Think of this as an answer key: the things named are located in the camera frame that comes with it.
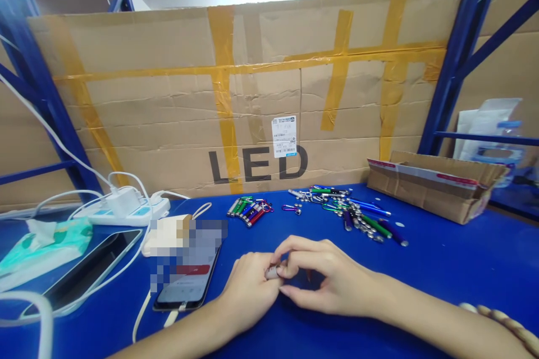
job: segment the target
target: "blue metal shelf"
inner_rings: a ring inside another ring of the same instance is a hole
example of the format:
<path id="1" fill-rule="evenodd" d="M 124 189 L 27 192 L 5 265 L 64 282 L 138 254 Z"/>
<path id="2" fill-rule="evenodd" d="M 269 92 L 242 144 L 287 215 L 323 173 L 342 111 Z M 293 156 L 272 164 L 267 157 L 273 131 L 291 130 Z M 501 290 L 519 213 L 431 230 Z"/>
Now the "blue metal shelf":
<path id="1" fill-rule="evenodd" d="M 133 11 L 133 1 L 113 0 L 109 11 L 120 10 Z M 39 8 L 34 0 L 0 0 L 0 34 L 16 46 L 14 48 L 3 43 L 16 74 L 1 64 L 0 74 L 34 106 L 67 149 L 81 161 L 90 165 L 45 60 L 26 22 L 27 17 L 33 16 L 39 16 Z M 92 172 L 81 167 L 64 153 L 52 138 L 51 142 L 60 158 L 59 163 L 1 176 L 0 185 L 65 169 L 76 189 L 102 192 L 101 186 Z M 83 202 L 88 202 L 91 198 L 88 194 L 81 194 Z"/>
<path id="2" fill-rule="evenodd" d="M 521 145 L 539 145 L 538 139 L 525 137 L 480 136 L 447 132 L 463 80 L 498 46 L 539 10 L 539 0 L 524 4 L 475 53 L 479 32 L 491 0 L 461 0 L 447 45 L 446 57 L 436 85 L 431 108 L 418 153 L 437 155 L 444 138 L 496 141 Z M 109 11 L 133 11 L 133 0 L 112 0 Z M 17 75 L 0 65 L 0 73 L 49 122 L 64 144 L 89 164 L 85 151 L 69 120 L 43 57 L 26 23 L 39 15 L 34 0 L 0 0 L 0 33 L 20 50 L 4 44 Z M 66 169 L 77 189 L 101 190 L 94 174 L 79 167 L 57 147 L 61 162 L 26 172 L 0 177 L 0 185 L 59 169 Z"/>
<path id="3" fill-rule="evenodd" d="M 473 53 L 489 4 L 490 0 L 461 0 L 418 153 L 438 155 L 444 138 L 539 146 L 538 138 L 447 132 L 464 79 L 539 10 L 539 0 L 528 0 L 478 51 Z M 511 184 L 509 191 L 495 190 L 492 203 L 512 213 L 537 220 L 539 218 L 537 214 L 531 213 L 526 207 L 529 204 L 524 206 L 521 203 L 521 187 Z M 537 198 L 537 194 L 526 192 L 527 195 Z"/>

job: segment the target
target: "blue table surface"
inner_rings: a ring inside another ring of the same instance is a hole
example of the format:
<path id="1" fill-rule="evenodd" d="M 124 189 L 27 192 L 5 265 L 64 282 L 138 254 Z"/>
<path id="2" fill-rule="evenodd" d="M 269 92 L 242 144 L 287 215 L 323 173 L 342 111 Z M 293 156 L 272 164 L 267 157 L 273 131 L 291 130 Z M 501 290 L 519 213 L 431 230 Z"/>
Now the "blue table surface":
<path id="1" fill-rule="evenodd" d="M 319 205 L 303 204 L 301 216 L 282 211 L 296 200 L 286 191 L 258 194 L 272 202 L 274 213 L 251 229 L 239 219 L 229 220 L 210 282 L 207 301 L 217 297 L 234 261 L 249 251 L 273 251 L 290 234 L 313 240 L 328 238 L 362 265 L 384 272 L 424 292 L 454 304 L 483 304 L 507 313 L 539 334 L 539 229 L 493 211 L 465 226 L 395 200 L 365 185 L 353 185 L 353 195 L 374 201 L 392 212 L 391 221 L 405 224 L 401 247 L 392 240 L 378 244 L 360 231 L 344 231 L 341 218 Z M 201 204 L 213 206 L 200 219 L 226 219 L 237 196 L 219 196 L 172 203 L 171 215 L 193 213 Z M 90 251 L 108 234 L 124 227 L 94 226 Z M 24 222 L 0 223 L 0 259 L 27 232 Z M 133 248 L 116 270 L 131 259 Z M 44 292 L 78 260 L 17 289 Z M 54 358 L 103 358 L 126 347 L 137 313 L 149 289 L 154 258 L 139 256 L 131 267 L 69 316 L 54 322 Z M 0 302 L 2 318 L 16 318 L 23 302 Z M 138 332 L 142 339 L 161 329 L 167 314 L 146 310 Z M 39 323 L 0 330 L 2 357 L 35 358 Z M 377 357 L 446 358 L 427 343 L 372 319 L 327 316 L 297 308 L 280 295 L 251 330 L 210 357 Z"/>

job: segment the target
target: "white charger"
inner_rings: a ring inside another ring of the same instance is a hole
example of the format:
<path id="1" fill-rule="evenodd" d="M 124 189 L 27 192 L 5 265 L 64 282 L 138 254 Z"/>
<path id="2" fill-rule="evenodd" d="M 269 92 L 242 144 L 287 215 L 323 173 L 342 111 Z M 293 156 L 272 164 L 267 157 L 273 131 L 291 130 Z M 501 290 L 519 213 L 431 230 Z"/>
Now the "white charger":
<path id="1" fill-rule="evenodd" d="M 108 207 L 114 213 L 114 216 L 125 219 L 132 212 L 138 209 L 142 203 L 132 187 L 122 188 L 120 190 L 112 189 L 112 195 L 105 198 Z"/>

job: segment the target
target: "yellow packing tape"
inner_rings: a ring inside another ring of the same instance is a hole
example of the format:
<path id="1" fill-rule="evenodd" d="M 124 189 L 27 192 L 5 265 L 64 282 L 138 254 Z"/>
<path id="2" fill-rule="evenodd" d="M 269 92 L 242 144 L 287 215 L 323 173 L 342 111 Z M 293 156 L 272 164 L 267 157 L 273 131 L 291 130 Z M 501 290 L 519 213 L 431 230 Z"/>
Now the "yellow packing tape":
<path id="1" fill-rule="evenodd" d="M 208 7 L 209 27 L 215 49 L 215 64 L 212 71 L 213 93 L 219 116 L 221 139 L 225 152 L 226 170 L 230 192 L 242 194 L 240 161 L 237 154 L 236 127 L 232 114 L 230 95 L 230 66 L 234 65 L 232 44 L 234 41 L 234 6 Z"/>
<path id="2" fill-rule="evenodd" d="M 432 62 L 433 59 L 441 57 L 443 60 L 445 55 L 446 42 L 426 42 L 424 44 L 408 44 L 400 47 L 401 49 L 381 49 L 376 48 L 361 48 L 360 50 L 349 49 L 348 55 L 333 56 L 332 50 L 327 56 L 320 56 L 312 59 L 290 60 L 287 62 L 274 63 L 259 63 L 257 65 L 237 65 L 228 66 L 229 73 L 232 75 L 255 74 L 261 72 L 276 72 L 286 70 L 297 70 L 314 66 L 327 65 L 335 63 L 339 59 L 346 59 L 348 62 L 357 61 L 372 61 L 378 60 L 401 61 L 401 62 Z M 126 77 L 149 77 L 149 76 L 192 76 L 192 75 L 212 75 L 220 66 L 199 66 L 199 67 L 176 67 L 176 68 L 159 68 L 159 69 L 139 69 L 139 70 L 118 70 L 112 72 L 96 72 L 69 74 L 64 76 L 55 76 L 56 82 L 67 82 L 71 80 L 81 81 L 102 81 L 123 79 Z"/>
<path id="3" fill-rule="evenodd" d="M 406 0 L 391 0 L 387 11 L 386 26 L 383 31 L 382 46 L 395 48 L 399 42 L 400 24 L 403 20 Z M 399 115 L 399 104 L 403 98 L 404 82 L 408 62 L 386 62 L 382 77 L 380 99 L 380 160 L 389 160 L 391 140 Z"/>
<path id="4" fill-rule="evenodd" d="M 337 19 L 337 30 L 335 31 L 335 55 L 348 56 L 348 45 L 350 42 L 350 30 L 354 12 L 340 10 Z M 330 88 L 326 96 L 326 105 L 322 114 L 320 130 L 332 131 L 335 128 L 335 118 L 341 103 L 342 93 L 348 76 L 349 59 L 347 57 L 336 59 L 333 63 Z"/>
<path id="5" fill-rule="evenodd" d="M 84 66 L 80 60 L 79 53 L 72 36 L 70 35 L 69 27 L 66 20 L 62 16 L 45 16 L 47 25 L 51 32 L 52 40 L 56 46 L 66 71 L 75 74 L 84 74 Z M 111 139 L 108 137 L 107 131 L 103 127 L 103 123 L 99 118 L 99 114 L 95 110 L 92 103 L 92 98 L 86 87 L 86 83 L 80 80 L 70 81 L 67 83 L 71 93 L 75 98 L 79 111 L 86 122 L 88 130 L 92 134 L 95 142 L 101 148 L 102 152 L 107 157 L 113 171 L 124 171 L 120 159 L 116 154 L 116 150 L 112 145 Z M 129 185 L 127 176 L 117 176 L 120 186 Z"/>
<path id="6" fill-rule="evenodd" d="M 408 63 L 386 62 L 383 69 L 382 96 L 380 100 L 380 160 L 389 160 L 393 130 L 403 98 Z"/>

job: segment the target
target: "open cardboard box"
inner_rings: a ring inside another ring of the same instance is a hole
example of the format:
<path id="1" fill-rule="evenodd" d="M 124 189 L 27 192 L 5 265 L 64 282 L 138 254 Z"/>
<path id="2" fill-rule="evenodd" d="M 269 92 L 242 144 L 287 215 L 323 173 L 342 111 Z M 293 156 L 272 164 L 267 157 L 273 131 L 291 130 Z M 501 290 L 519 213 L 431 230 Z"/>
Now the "open cardboard box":
<path id="1" fill-rule="evenodd" d="M 483 213 L 492 188 L 508 171 L 476 163 L 405 151 L 389 162 L 368 159 L 367 186 L 459 224 Z"/>

